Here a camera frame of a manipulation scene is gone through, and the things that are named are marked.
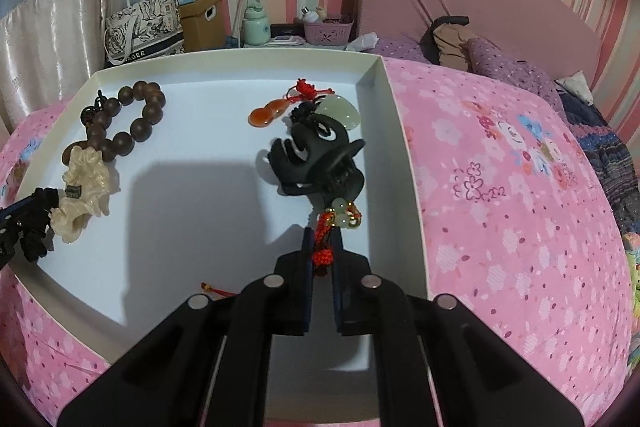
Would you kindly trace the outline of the cream satin scrunchie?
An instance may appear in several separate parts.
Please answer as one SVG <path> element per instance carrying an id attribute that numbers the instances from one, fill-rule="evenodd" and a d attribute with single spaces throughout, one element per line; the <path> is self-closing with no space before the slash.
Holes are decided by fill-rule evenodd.
<path id="1" fill-rule="evenodd" d="M 110 214 L 110 197 L 119 191 L 119 174 L 103 153 L 73 145 L 58 205 L 50 211 L 50 227 L 64 244 L 77 241 L 91 219 Z"/>

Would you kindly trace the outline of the red string jade bead charm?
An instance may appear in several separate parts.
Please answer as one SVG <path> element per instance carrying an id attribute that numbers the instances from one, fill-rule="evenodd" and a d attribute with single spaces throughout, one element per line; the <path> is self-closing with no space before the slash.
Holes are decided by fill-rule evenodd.
<path id="1" fill-rule="evenodd" d="M 332 233 L 341 235 L 343 229 L 355 230 L 361 225 L 362 214 L 352 200 L 337 197 L 326 200 L 320 195 L 310 198 L 314 209 L 309 225 L 300 232 L 300 247 L 277 257 L 273 271 L 264 276 L 268 287 L 278 287 L 290 274 L 294 280 L 311 281 L 325 277 L 334 262 L 335 247 L 331 243 Z"/>

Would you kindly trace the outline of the black plastic hair claw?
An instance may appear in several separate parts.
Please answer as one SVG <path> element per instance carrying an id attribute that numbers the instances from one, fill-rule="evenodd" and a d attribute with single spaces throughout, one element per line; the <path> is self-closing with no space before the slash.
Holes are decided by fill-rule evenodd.
<path id="1" fill-rule="evenodd" d="M 288 135 L 260 150 L 255 167 L 282 195 L 314 197 L 328 207 L 337 198 L 352 202 L 362 192 L 364 173 L 356 157 L 365 145 L 329 116 L 293 116 Z"/>

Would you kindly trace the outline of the orange gourd pendant red knot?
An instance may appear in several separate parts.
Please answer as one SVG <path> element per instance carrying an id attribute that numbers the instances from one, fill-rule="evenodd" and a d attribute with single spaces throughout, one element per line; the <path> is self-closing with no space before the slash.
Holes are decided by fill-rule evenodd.
<path id="1" fill-rule="evenodd" d="M 265 128 L 292 107 L 301 107 L 302 113 L 306 115 L 312 113 L 324 98 L 334 93 L 331 88 L 318 89 L 305 78 L 298 78 L 282 98 L 275 98 L 264 106 L 253 109 L 247 117 L 247 122 L 254 128 Z"/>

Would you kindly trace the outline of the pink floral bedspread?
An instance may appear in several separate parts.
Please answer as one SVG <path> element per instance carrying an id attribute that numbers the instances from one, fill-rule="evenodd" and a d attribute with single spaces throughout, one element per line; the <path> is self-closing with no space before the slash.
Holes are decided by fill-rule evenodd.
<path id="1" fill-rule="evenodd" d="M 594 425 L 626 384 L 632 290 L 589 160 L 560 120 L 401 113 L 427 292 L 457 297 Z M 48 421 L 107 360 L 1 273 L 1 353 Z"/>

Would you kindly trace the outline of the white shallow cardboard box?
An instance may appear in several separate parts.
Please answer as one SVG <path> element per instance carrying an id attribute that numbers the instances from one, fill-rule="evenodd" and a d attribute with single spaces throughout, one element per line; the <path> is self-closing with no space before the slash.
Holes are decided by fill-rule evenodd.
<path id="1" fill-rule="evenodd" d="M 61 184 L 62 152 L 84 136 L 79 115 L 98 92 L 154 81 L 167 100 L 163 120 L 116 160 L 108 215 L 36 263 L 15 258 L 17 280 L 66 331 L 114 360 L 201 283 L 238 291 L 267 273 L 297 248 L 317 204 L 282 195 L 268 165 L 285 124 L 255 129 L 247 118 L 299 78 L 334 89 L 361 117 L 363 221 L 344 233 L 345 246 L 408 294 L 425 295 L 420 206 L 390 69 L 375 55 L 319 49 L 187 53 L 94 74 L 32 155 L 21 195 Z"/>

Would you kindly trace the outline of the black white floral tote bag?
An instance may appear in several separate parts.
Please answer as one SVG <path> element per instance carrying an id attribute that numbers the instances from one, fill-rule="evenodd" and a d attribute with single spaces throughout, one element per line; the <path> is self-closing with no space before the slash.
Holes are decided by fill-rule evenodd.
<path id="1" fill-rule="evenodd" d="M 184 52 L 179 0 L 140 0 L 107 17 L 103 47 L 112 66 Z"/>

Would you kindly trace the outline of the dark blue patterned blanket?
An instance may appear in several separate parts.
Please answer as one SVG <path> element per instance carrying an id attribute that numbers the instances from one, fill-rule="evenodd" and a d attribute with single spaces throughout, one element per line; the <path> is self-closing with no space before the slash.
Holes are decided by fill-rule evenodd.
<path id="1" fill-rule="evenodd" d="M 639 187 L 627 145 L 594 105 L 558 89 L 568 127 L 603 188 L 620 233 L 639 233 Z"/>

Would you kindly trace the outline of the brown cardboard box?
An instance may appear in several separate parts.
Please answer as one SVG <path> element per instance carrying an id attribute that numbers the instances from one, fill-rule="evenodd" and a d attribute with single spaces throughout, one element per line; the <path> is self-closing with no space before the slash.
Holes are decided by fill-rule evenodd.
<path id="1" fill-rule="evenodd" d="M 180 6 L 186 52 L 220 49 L 226 43 L 222 0 L 195 0 Z"/>

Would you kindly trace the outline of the green water bottle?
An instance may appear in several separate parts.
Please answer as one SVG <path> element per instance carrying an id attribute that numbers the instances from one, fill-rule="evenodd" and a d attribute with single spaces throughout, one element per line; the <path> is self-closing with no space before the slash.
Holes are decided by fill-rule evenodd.
<path id="1" fill-rule="evenodd" d="M 247 46 L 262 46 L 271 38 L 270 23 L 261 5 L 249 5 L 244 12 L 242 39 Z"/>

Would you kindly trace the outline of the purple dotted pillow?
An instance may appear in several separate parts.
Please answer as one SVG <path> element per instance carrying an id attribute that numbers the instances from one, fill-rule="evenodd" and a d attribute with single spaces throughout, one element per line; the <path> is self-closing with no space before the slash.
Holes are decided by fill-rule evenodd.
<path id="1" fill-rule="evenodd" d="M 518 61 L 489 41 L 473 38 L 463 47 L 469 72 L 383 54 L 399 108 L 408 113 L 439 112 L 451 117 L 511 121 L 567 121 L 560 95 L 540 68 Z"/>

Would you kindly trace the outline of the black beige bag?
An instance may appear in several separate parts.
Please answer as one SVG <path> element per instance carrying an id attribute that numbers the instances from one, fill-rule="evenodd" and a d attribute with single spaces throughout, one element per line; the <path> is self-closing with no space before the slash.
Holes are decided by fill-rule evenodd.
<path id="1" fill-rule="evenodd" d="M 471 72 L 472 66 L 466 45 L 476 35 L 469 28 L 467 16 L 441 16 L 436 18 L 419 41 L 427 62 L 451 69 Z"/>

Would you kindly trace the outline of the nightstand with green cloth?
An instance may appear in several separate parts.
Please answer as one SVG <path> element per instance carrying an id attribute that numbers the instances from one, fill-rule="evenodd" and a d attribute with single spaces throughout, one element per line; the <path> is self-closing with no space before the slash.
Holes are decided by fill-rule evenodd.
<path id="1" fill-rule="evenodd" d="M 259 44 L 243 42 L 242 48 L 296 48 L 296 46 L 303 46 L 306 43 L 307 41 L 301 36 L 277 36 L 271 37 L 268 41 Z"/>

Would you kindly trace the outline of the white tissue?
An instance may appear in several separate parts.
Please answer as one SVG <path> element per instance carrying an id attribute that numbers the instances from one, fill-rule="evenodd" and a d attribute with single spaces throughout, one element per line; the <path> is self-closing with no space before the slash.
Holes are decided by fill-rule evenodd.
<path id="1" fill-rule="evenodd" d="M 352 40 L 352 42 L 345 46 L 345 50 L 349 52 L 369 52 L 377 45 L 378 35 L 375 32 L 369 32 Z"/>

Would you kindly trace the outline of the pink plastic basket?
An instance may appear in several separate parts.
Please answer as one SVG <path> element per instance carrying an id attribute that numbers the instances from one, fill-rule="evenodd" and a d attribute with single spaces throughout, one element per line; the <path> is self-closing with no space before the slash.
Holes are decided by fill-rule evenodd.
<path id="1" fill-rule="evenodd" d="M 346 46 L 352 32 L 352 23 L 304 23 L 305 39 L 312 46 Z"/>

